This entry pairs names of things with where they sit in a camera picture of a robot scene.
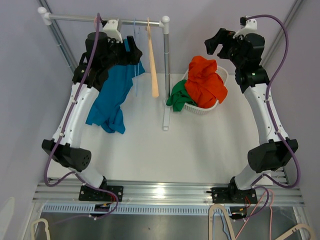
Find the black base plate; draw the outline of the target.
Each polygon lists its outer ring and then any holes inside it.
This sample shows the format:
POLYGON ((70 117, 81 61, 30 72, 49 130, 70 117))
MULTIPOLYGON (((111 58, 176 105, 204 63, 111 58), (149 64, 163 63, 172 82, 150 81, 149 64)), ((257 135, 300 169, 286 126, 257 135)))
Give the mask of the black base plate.
POLYGON ((257 194, 254 189, 239 190, 231 187, 212 187, 206 193, 211 195, 215 204, 257 204, 257 194))
MULTIPOLYGON (((108 185, 106 182, 104 182, 102 183, 102 189, 107 190, 117 196, 119 202, 122 201, 124 193, 124 187, 122 185, 108 185)), ((80 188, 78 200, 87 202, 115 202, 116 198, 110 193, 99 191, 83 185, 80 188)))

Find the metal clothes rack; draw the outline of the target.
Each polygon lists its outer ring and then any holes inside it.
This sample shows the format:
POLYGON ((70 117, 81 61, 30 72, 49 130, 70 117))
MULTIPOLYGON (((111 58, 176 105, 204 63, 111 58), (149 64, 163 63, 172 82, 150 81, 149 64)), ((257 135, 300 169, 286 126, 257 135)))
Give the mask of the metal clothes rack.
MULTIPOLYGON (((45 3, 40 2, 37 12, 40 14, 43 22, 48 26, 52 33, 53 39, 56 41, 57 46, 60 48, 62 55, 64 56, 70 70, 76 69, 76 62, 69 45, 67 44, 64 35, 62 34, 56 20, 62 21, 74 21, 74 22, 94 22, 93 16, 80 16, 80 15, 56 15, 49 12, 49 7, 45 6, 45 3)), ((120 31, 122 25, 144 26, 147 27, 147 21, 143 20, 126 20, 118 19, 120 31)), ((164 76, 165 76, 165 100, 167 100, 171 94, 171 76, 170 76, 170 46, 169 46, 169 33, 170 33, 170 18, 163 16, 159 22, 150 22, 151 27, 162 28, 163 32, 163 46, 164 46, 164 76)))

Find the beige plastic hanger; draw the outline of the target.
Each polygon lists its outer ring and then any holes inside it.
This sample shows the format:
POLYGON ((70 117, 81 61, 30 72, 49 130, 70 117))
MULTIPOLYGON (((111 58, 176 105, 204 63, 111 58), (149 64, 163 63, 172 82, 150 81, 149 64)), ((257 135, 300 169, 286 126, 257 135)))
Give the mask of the beige plastic hanger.
POLYGON ((147 18, 146 30, 147 30, 147 36, 148 36, 148 52, 149 52, 152 97, 158 98, 159 86, 158 86, 158 79, 157 79, 155 57, 153 52, 153 43, 152 43, 151 26, 150 26, 149 18, 147 18))

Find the green t shirt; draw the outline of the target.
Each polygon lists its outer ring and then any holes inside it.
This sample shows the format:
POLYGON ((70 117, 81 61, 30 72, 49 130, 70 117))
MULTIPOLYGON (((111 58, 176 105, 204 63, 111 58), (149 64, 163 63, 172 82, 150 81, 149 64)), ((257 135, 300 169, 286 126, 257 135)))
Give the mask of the green t shirt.
POLYGON ((191 106, 197 106, 196 102, 190 97, 186 90, 186 82, 186 79, 177 82, 166 101, 166 106, 172 107, 174 112, 180 112, 184 108, 185 103, 191 106))

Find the aluminium rail frame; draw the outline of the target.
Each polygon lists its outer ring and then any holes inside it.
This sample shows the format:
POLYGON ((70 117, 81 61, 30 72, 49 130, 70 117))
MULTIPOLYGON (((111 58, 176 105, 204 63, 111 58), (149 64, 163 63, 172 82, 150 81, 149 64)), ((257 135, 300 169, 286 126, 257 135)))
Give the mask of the aluminium rail frame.
MULTIPOLYGON (((176 183, 108 180, 109 186, 123 186, 122 204, 129 205, 186 205, 204 206, 212 204, 208 191, 211 188, 224 188, 226 184, 214 183, 176 183)), ((66 179, 55 187, 48 187, 43 182, 36 187, 33 203, 78 203, 81 182, 66 179)), ((305 201, 298 187, 285 189, 276 185, 267 186, 275 193, 274 206, 304 206, 305 201)))

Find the beige hanger bottom centre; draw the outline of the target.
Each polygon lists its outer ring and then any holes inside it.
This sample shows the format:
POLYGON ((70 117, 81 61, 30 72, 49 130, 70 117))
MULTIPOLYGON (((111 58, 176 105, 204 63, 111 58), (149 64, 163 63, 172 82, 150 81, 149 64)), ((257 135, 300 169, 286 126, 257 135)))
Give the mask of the beige hanger bottom centre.
POLYGON ((235 240, 235 233, 229 214, 226 208, 221 205, 214 203, 208 209, 208 240, 213 240, 215 236, 215 215, 218 215, 222 223, 222 232, 226 235, 228 240, 235 240))

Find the beige hanger bottom right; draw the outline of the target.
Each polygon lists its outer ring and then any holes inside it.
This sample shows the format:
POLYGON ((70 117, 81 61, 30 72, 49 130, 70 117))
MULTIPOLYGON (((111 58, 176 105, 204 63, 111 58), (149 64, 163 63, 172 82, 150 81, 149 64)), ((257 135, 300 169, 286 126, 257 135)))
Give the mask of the beige hanger bottom right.
POLYGON ((297 233, 300 230, 306 230, 309 234, 310 240, 316 239, 316 234, 315 234, 314 230, 309 225, 304 224, 304 223, 299 223, 299 224, 293 226, 292 228, 290 228, 289 230, 287 230, 286 232, 284 232, 282 235, 280 235, 278 238, 276 238, 276 240, 285 240, 289 236, 291 236, 293 233, 297 233))

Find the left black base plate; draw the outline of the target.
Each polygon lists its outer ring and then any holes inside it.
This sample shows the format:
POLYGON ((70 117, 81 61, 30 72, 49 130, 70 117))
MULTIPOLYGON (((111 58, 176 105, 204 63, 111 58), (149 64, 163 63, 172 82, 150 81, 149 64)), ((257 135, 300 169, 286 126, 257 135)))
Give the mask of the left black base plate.
MULTIPOLYGON (((124 193, 124 187, 122 185, 108 185, 106 182, 104 182, 102 183, 102 189, 107 190, 117 196, 119 202, 122 201, 124 193)), ((116 198, 110 193, 99 191, 83 185, 80 188, 78 200, 87 202, 115 202, 116 198)))

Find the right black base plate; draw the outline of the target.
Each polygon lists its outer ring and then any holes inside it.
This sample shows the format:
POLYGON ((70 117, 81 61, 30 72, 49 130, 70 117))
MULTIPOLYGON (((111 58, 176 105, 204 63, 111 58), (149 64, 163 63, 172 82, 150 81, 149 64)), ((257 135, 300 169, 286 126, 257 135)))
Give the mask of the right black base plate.
POLYGON ((231 187, 212 187, 206 193, 211 195, 215 204, 257 204, 257 194, 254 189, 239 190, 231 187))

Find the blue t shirt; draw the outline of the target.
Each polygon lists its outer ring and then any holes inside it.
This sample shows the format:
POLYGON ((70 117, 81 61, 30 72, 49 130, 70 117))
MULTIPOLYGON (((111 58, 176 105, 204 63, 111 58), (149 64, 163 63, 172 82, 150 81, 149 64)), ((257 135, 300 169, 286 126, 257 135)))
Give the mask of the blue t shirt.
POLYGON ((100 126, 107 133, 123 134, 126 128, 121 104, 133 86, 133 78, 144 72, 142 62, 115 65, 108 70, 108 78, 89 111, 86 124, 100 126))

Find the pink hanger bottom right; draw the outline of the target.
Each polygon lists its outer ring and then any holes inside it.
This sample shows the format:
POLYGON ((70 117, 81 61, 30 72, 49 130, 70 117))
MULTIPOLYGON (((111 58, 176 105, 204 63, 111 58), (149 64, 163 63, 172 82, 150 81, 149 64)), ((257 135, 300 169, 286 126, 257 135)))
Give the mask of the pink hanger bottom right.
MULTIPOLYGON (((269 204, 269 210, 270 210, 270 218, 269 218, 269 239, 272 239, 272 223, 273 223, 273 209, 272 209, 272 205, 274 203, 275 200, 275 193, 273 190, 271 190, 270 188, 268 188, 260 197, 260 199, 258 200, 257 205, 254 207, 254 209, 252 210, 250 215, 253 215, 253 213, 255 212, 255 210, 257 209, 257 207, 259 206, 260 202, 262 201, 263 197, 265 196, 265 194, 268 193, 268 196, 271 195, 271 203, 269 204)), ((244 224, 242 225, 242 227, 240 228, 239 232, 236 234, 235 239, 237 239, 241 232, 243 231, 243 229, 245 228, 246 224, 249 222, 249 220, 246 220, 244 222, 244 224)))

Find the pink plastic hanger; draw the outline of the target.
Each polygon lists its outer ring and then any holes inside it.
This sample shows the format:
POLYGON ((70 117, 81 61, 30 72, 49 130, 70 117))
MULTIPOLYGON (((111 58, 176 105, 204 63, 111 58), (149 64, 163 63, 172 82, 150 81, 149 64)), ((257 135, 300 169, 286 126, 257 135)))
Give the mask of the pink plastic hanger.
POLYGON ((94 18, 94 21, 93 21, 93 23, 94 23, 94 29, 95 30, 97 30, 97 26, 99 25, 99 23, 98 23, 98 17, 96 16, 95 18, 94 18))

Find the orange t shirt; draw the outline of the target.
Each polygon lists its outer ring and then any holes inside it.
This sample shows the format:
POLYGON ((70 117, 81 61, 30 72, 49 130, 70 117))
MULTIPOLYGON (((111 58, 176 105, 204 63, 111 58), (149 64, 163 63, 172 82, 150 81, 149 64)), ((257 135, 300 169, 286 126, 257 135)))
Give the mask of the orange t shirt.
POLYGON ((194 56, 188 66, 188 79, 185 88, 200 108, 210 108, 216 101, 221 104, 228 90, 216 73, 217 61, 200 55, 194 56))

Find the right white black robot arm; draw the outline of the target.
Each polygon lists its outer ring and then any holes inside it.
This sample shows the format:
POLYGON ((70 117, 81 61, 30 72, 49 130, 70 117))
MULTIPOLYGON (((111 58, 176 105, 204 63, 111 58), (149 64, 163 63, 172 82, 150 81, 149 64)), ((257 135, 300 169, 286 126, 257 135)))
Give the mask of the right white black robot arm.
POLYGON ((243 204, 246 198, 256 203, 254 185, 284 167, 291 152, 298 149, 297 140, 290 139, 281 125, 272 102, 271 82, 260 65, 265 39, 256 33, 237 36, 220 28, 204 44, 209 55, 222 45, 218 57, 234 64, 236 83, 251 107, 259 137, 259 145, 247 153, 248 164, 242 172, 232 177, 227 187, 213 187, 209 193, 215 204, 243 204))

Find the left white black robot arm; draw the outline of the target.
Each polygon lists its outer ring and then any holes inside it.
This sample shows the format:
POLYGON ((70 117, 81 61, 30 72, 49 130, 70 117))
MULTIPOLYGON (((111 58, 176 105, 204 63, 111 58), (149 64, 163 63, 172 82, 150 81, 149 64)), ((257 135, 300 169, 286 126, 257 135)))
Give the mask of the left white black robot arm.
POLYGON ((55 161, 70 170, 68 175, 76 175, 90 186, 95 200, 107 197, 106 178, 91 164, 91 151, 81 148, 84 126, 97 125, 107 133, 125 132, 121 105, 133 86, 133 77, 145 72, 142 55, 132 35, 117 40, 102 31, 88 34, 61 122, 52 138, 42 142, 41 147, 48 154, 43 174, 48 187, 66 178, 49 182, 49 166, 55 161))

